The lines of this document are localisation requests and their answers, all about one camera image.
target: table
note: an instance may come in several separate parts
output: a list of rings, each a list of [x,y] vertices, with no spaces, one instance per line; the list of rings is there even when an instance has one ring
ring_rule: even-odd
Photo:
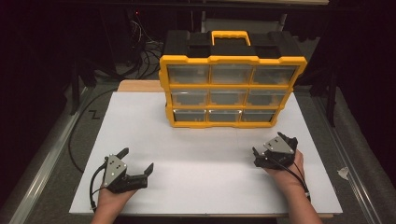
[[[158,80],[121,82],[110,100],[70,213],[92,213],[88,192],[93,172],[105,156],[128,147],[130,153],[122,159],[128,164],[128,175],[142,174],[152,162],[154,171],[148,188],[134,195],[123,215],[285,216],[288,207],[283,195],[273,179],[254,166],[251,150],[262,147],[276,132],[299,140],[306,182],[317,212],[322,217],[342,213],[293,94],[274,128],[185,129],[169,125],[161,90]],[[101,175],[95,188],[100,186]]]

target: yellow handle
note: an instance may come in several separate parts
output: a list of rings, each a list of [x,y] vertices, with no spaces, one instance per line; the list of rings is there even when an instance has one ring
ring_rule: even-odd
[[[250,46],[246,31],[212,31],[212,45],[215,45],[215,38],[245,38],[247,45]]]

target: human hand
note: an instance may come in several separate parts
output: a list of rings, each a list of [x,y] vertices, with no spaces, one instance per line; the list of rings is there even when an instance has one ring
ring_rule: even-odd
[[[296,150],[294,164],[288,168],[304,180],[304,156],[298,149]],[[299,192],[305,194],[304,187],[300,181],[289,172],[284,170],[263,169],[275,180],[277,186],[286,197]]]
[[[106,188],[101,189],[92,224],[113,223],[125,204],[136,192],[137,189],[115,194]]]

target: wearable hand device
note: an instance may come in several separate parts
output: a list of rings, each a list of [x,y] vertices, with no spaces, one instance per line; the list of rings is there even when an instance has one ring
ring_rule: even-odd
[[[126,147],[117,155],[110,155],[105,157],[105,163],[101,165],[93,174],[90,184],[90,200],[93,212],[96,211],[96,204],[92,196],[93,181],[102,170],[105,170],[103,176],[103,187],[101,189],[108,189],[113,193],[123,193],[134,189],[145,189],[148,186],[148,177],[154,169],[152,163],[142,175],[127,175],[127,165],[121,160],[129,153],[129,148]]]
[[[297,138],[288,138],[283,133],[277,134],[277,137],[263,144],[264,151],[259,152],[255,147],[253,148],[253,155],[256,157],[254,164],[256,167],[285,170],[289,172],[298,179],[304,188],[306,197],[311,201],[308,186],[305,184],[304,176],[298,169],[297,165],[297,170],[300,172],[303,179],[289,169],[290,166],[293,164],[295,165],[294,159],[298,144]]]

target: person's left hand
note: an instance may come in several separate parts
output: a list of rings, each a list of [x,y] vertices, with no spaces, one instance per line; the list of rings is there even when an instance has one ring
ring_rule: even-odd
[[[108,189],[101,189],[92,223],[113,223],[125,204],[136,192],[137,189],[115,194]]]

